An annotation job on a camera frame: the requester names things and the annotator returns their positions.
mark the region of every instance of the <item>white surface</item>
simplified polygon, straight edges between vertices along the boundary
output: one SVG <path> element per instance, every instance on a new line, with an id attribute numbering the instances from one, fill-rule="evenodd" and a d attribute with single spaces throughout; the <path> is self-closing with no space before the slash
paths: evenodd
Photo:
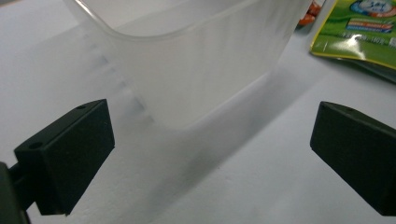
<path id="1" fill-rule="evenodd" d="M 116 135 L 116 148 L 72 215 L 42 217 L 33 205 L 33 223 L 395 222 L 381 217 L 309 147 L 323 100 L 396 127 L 394 84 L 312 57 L 310 37 L 298 32 L 268 78 L 201 123 L 170 131 L 152 122 L 117 67 L 62 14 L 62 2 L 32 10 L 23 2 L 18 18 L 0 20 L 1 161 L 11 166 L 12 150 L 23 140 L 100 98 L 109 102 Z M 0 15 L 7 10 L 0 7 Z M 48 19 L 34 22 L 42 10 Z"/>

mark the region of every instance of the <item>green snack package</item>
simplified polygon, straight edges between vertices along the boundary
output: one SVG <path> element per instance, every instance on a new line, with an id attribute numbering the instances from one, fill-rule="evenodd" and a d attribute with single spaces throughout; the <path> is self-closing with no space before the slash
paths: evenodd
<path id="1" fill-rule="evenodd" d="M 396 0 L 336 0 L 311 52 L 358 63 L 396 82 L 395 22 Z"/>

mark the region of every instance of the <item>plastic container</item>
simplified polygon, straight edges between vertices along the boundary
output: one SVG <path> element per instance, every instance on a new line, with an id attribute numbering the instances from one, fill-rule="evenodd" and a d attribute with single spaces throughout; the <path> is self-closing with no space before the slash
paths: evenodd
<path id="1" fill-rule="evenodd" d="M 142 104 L 172 128 L 192 124 L 269 71 L 311 2 L 64 1 L 105 35 Z"/>

